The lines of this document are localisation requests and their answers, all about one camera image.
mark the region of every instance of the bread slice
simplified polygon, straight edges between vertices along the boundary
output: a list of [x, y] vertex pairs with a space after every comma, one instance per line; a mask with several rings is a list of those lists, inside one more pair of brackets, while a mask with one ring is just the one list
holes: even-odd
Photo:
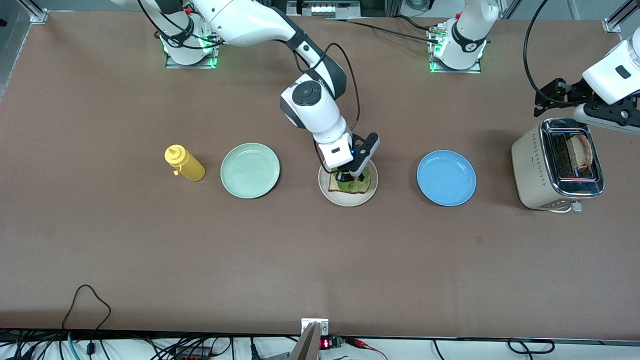
[[335, 178], [335, 174], [330, 174], [329, 191], [343, 193], [366, 193], [371, 185], [371, 172], [369, 167], [365, 167], [362, 171], [364, 180], [354, 180], [348, 183], [342, 183]]
[[571, 164], [578, 170], [584, 170], [593, 162], [593, 151], [589, 139], [582, 134], [572, 135], [566, 143]]

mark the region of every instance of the white plate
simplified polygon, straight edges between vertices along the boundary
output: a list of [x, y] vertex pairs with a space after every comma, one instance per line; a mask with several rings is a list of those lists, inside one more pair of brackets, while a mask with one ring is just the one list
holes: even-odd
[[324, 196], [329, 199], [332, 203], [340, 206], [352, 207], [362, 205], [367, 200], [371, 199], [373, 193], [376, 192], [378, 188], [378, 170], [376, 166], [373, 165], [373, 162], [370, 161], [369, 164], [369, 173], [371, 175], [371, 184], [369, 185], [369, 189], [365, 193], [343, 193], [343, 192], [330, 192], [329, 191], [329, 180], [331, 176], [335, 174], [327, 174], [326, 171], [322, 167], [318, 171], [318, 185], [320, 186], [320, 190]]

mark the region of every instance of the plate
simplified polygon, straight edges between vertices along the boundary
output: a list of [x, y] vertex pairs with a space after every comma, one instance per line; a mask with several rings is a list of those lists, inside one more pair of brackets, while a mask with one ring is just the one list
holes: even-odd
[[222, 185], [242, 199], [268, 193], [280, 176], [278, 156], [261, 143], [244, 143], [231, 150], [220, 167]]
[[373, 162], [369, 162], [367, 165], [369, 167], [369, 173], [371, 176], [371, 184], [369, 185], [369, 189], [365, 193], [343, 193], [343, 192], [330, 192], [329, 191], [329, 180], [331, 176], [334, 174], [327, 174], [326, 171], [322, 167], [318, 171], [318, 185], [320, 186], [320, 190], [324, 196], [329, 199], [332, 203], [345, 207], [353, 207], [362, 205], [367, 202], [373, 194], [376, 192], [378, 188], [378, 170], [376, 166], [373, 165]]
[[464, 156], [438, 150], [418, 165], [418, 186], [429, 200], [442, 206], [458, 206], [471, 199], [476, 190], [476, 172]]

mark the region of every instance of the teal cable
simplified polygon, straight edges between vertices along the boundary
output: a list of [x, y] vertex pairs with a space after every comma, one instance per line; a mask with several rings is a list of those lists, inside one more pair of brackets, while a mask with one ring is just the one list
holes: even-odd
[[74, 358], [76, 360], [80, 360], [80, 357], [78, 356], [78, 353], [76, 352], [76, 348], [74, 348], [74, 342], [71, 340], [71, 332], [69, 331], [69, 334], [67, 335], [67, 343], [69, 344], [69, 348], [71, 348], [71, 354], [74, 355]]

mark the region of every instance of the brown table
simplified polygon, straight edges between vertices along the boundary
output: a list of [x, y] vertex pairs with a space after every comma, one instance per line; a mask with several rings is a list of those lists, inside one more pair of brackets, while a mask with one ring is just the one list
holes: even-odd
[[[420, 42], [295, 21], [321, 47], [344, 46], [356, 130], [380, 134], [380, 185], [358, 208], [323, 197], [310, 135], [278, 108], [298, 77], [281, 44], [224, 47], [216, 70], [165, 70], [140, 13], [52, 13], [32, 27], [0, 104], [1, 327], [59, 327], [90, 283], [113, 307], [111, 329], [295, 333], [301, 317], [325, 316], [343, 334], [640, 339], [639, 138], [593, 128], [606, 190], [581, 214], [518, 200], [510, 147], [541, 120], [522, 67], [526, 22], [498, 21], [483, 73], [464, 75], [429, 73]], [[541, 21], [533, 75], [578, 80], [617, 41], [599, 22]], [[338, 103], [351, 121], [351, 84]], [[282, 165], [256, 200], [219, 177], [245, 142]], [[173, 143], [204, 162], [204, 180], [172, 175]], [[437, 149], [476, 170], [463, 206], [417, 188], [418, 162]], [[69, 326], [104, 316], [88, 292], [76, 311]]]

